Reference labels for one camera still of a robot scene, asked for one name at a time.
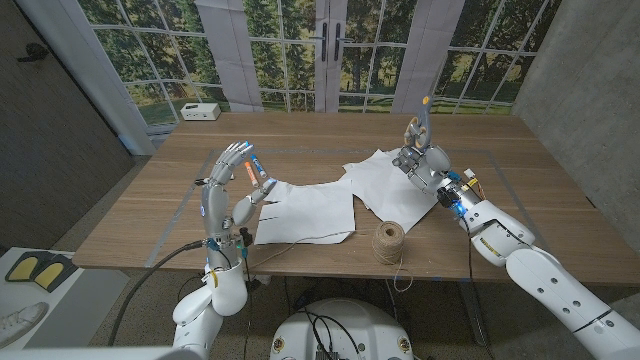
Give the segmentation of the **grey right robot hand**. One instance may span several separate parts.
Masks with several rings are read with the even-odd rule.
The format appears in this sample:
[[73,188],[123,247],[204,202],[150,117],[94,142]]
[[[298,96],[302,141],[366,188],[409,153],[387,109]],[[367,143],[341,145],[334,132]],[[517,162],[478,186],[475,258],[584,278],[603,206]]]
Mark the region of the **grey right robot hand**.
[[392,164],[421,192],[433,195],[459,217],[482,201],[472,187],[451,170],[450,159],[439,146],[428,146],[424,150],[403,146]]

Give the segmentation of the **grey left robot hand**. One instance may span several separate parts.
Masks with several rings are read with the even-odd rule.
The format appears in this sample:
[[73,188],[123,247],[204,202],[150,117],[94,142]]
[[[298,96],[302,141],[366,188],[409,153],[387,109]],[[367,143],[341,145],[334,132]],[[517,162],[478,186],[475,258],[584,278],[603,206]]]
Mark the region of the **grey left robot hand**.
[[234,168],[244,163],[251,154],[253,146],[248,142],[230,144],[216,160],[211,174],[203,180],[201,215],[205,232],[212,242],[207,246],[208,264],[211,270],[228,270],[239,263],[237,240],[231,236],[233,225],[242,226],[253,216],[257,204],[274,188],[277,181],[266,180],[261,187],[255,189],[240,200],[227,214],[229,193],[224,186],[232,177]]

